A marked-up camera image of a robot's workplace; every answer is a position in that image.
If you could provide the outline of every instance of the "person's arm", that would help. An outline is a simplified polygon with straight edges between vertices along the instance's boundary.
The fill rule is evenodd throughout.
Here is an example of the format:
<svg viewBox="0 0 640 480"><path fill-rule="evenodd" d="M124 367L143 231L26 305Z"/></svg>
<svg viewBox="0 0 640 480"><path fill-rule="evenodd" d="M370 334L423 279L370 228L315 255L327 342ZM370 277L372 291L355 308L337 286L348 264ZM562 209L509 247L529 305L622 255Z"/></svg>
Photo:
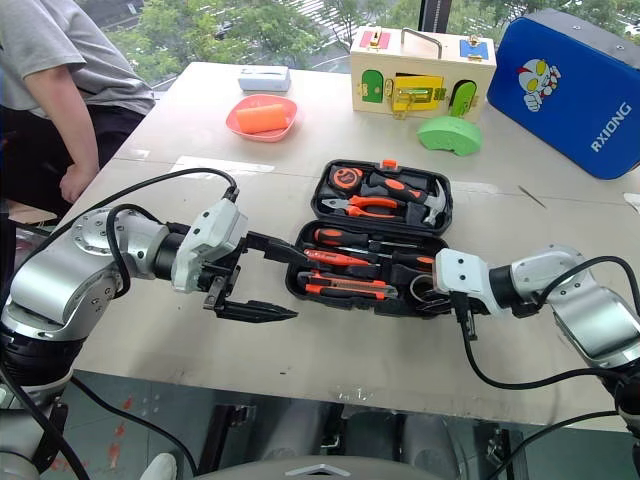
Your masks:
<svg viewBox="0 0 640 480"><path fill-rule="evenodd" d="M62 198L75 202L98 174L98 145L87 106L66 65L27 75L27 89L58 129L73 165L60 182Z"/></svg>

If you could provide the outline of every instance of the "cable connector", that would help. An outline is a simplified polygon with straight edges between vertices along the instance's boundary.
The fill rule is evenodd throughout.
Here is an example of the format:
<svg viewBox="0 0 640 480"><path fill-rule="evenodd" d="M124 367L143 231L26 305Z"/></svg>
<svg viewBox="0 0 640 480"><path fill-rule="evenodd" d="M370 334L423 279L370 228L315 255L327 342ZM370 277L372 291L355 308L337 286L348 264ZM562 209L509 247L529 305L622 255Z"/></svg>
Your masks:
<svg viewBox="0 0 640 480"><path fill-rule="evenodd" d="M236 199L238 198L238 195L240 195L240 189L235 185L232 185L227 188L222 198L228 198L233 203L236 203Z"/></svg>

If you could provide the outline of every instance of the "pliers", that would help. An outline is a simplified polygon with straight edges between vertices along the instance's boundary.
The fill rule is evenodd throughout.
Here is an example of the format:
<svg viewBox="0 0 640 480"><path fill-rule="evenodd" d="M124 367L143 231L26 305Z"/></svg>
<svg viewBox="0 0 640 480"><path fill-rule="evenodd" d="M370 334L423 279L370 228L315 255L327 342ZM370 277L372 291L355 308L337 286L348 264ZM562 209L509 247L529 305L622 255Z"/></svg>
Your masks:
<svg viewBox="0 0 640 480"><path fill-rule="evenodd" d="M363 210L365 207L386 207L386 208L400 208L404 206L404 203L387 197L359 197L357 195L352 196L348 200L342 198L327 198L322 200L322 204L335 209L344 210L350 217L374 217L384 218L386 220L402 220L402 217L396 215L387 215L383 213L373 213Z"/></svg>

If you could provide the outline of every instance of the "green door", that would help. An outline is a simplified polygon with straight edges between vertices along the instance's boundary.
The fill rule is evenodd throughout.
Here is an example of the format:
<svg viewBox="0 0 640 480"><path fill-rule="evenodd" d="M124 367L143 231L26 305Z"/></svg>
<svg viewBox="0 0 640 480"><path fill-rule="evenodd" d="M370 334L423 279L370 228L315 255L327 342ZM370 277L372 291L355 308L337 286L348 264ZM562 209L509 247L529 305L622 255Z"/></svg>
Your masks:
<svg viewBox="0 0 640 480"><path fill-rule="evenodd" d="M362 101L382 103L382 84L384 79L377 70L365 70L362 73Z"/></svg>

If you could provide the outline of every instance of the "person's hand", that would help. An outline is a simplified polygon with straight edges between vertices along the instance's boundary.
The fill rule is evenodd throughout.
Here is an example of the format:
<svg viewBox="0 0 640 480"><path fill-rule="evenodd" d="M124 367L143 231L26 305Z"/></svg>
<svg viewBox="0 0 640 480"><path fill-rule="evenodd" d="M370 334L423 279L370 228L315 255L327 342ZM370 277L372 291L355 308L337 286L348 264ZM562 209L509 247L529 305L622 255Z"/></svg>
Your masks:
<svg viewBox="0 0 640 480"><path fill-rule="evenodd" d="M97 174L97 168L84 169L75 164L71 165L67 168L67 173L62 177L62 180L60 180L62 198L69 203L75 203Z"/></svg>

